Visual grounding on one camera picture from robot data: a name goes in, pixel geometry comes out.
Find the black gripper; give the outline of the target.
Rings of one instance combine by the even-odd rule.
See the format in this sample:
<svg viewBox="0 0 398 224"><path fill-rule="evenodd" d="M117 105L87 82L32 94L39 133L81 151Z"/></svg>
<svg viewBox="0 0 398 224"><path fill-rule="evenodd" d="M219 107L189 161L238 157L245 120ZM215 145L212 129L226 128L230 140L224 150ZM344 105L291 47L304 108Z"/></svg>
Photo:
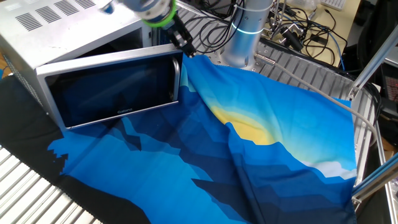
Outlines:
<svg viewBox="0 0 398 224"><path fill-rule="evenodd" d="M196 56L197 51L190 42L190 34L177 14L174 14L171 20L162 27L162 30L174 46L183 49L187 57L193 58Z"/></svg>

